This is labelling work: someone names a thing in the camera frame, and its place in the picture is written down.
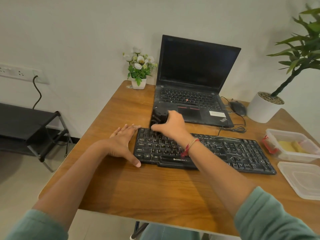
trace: plant stem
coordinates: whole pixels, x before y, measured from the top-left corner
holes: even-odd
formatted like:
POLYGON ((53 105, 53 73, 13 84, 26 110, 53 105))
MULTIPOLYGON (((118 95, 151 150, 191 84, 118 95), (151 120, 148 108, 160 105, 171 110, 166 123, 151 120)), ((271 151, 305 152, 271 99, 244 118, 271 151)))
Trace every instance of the plant stem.
POLYGON ((282 92, 282 90, 283 90, 289 83, 291 83, 292 80, 293 80, 296 76, 298 76, 298 75, 300 74, 300 72, 302 72, 302 70, 303 70, 303 68, 300 67, 298 70, 293 71, 292 74, 291 74, 291 76, 289 76, 289 78, 288 78, 284 83, 282 83, 282 84, 280 85, 280 87, 277 88, 277 90, 275 90, 273 93, 271 93, 270 97, 276 97, 276 96, 278 96, 278 94, 279 94, 280 92, 282 92))

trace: white wall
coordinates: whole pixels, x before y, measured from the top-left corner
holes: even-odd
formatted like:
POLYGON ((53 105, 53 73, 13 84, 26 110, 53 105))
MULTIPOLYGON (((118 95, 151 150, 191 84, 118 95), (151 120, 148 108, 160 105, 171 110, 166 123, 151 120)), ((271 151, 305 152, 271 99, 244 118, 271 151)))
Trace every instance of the white wall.
MULTIPOLYGON (((81 137, 126 79, 122 52, 137 45, 157 60, 162 34, 242 48, 221 91, 250 101, 286 78, 278 58, 265 55, 290 32, 291 16, 318 0, 0 0, 0 63, 41 68, 38 109, 59 110, 81 137)), ((286 109, 320 141, 319 71, 304 71, 281 96, 286 109)), ((32 83, 0 78, 0 102, 32 107, 32 83)))

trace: laptop keyboard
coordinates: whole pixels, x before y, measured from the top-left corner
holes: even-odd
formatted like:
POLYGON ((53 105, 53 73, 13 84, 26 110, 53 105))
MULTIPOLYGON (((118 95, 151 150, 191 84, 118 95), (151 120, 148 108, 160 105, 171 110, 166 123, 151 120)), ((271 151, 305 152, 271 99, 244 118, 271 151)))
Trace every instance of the laptop keyboard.
POLYGON ((202 94, 174 88, 161 88, 159 102, 183 104, 222 111, 214 94, 202 94))
MULTIPOLYGON (((275 175, 277 172, 255 140, 193 134, 210 151, 240 172, 275 175)), ((147 128, 138 130, 134 155, 142 162, 160 167, 197 169, 190 157, 181 158, 181 146, 147 128)))

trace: wooden desk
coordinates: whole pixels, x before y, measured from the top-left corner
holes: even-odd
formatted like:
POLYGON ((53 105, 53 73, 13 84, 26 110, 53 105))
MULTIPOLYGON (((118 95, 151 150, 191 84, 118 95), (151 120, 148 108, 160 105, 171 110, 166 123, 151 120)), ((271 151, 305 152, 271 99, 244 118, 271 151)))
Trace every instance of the wooden desk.
MULTIPOLYGON (((149 126, 155 86, 146 85, 144 90, 133 90, 126 88, 130 83, 124 81, 121 84, 44 187, 40 197, 95 141, 108 138, 114 130, 126 123, 149 126)), ((242 118, 236 114, 231 114, 231 118, 235 124, 243 123, 242 118)), ((266 129, 271 128, 300 132, 312 138, 284 109, 266 124, 256 123, 247 117, 245 119, 246 133, 221 131, 220 135, 261 142, 266 129)), ((218 128, 213 126, 186 126, 190 133, 218 133, 218 128)), ((135 136, 129 143, 132 152, 134 143, 135 136)), ((243 175, 274 195, 288 213, 302 219, 312 230, 320 234, 320 201, 300 198, 279 171, 277 160, 264 151, 278 174, 243 175)), ((237 182, 234 182, 234 186, 241 187, 237 182)), ((136 168, 124 159, 107 157, 94 174, 80 209, 238 236, 232 217, 200 172, 195 170, 161 168, 147 164, 136 168)))

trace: black laptop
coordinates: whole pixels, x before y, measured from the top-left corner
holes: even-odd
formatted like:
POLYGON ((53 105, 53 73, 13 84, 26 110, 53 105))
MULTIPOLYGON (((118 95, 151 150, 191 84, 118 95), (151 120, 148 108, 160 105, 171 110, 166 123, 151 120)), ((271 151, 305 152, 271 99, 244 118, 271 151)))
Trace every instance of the black laptop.
POLYGON ((162 36, 154 107, 186 122, 233 127, 219 92, 241 48, 162 36))

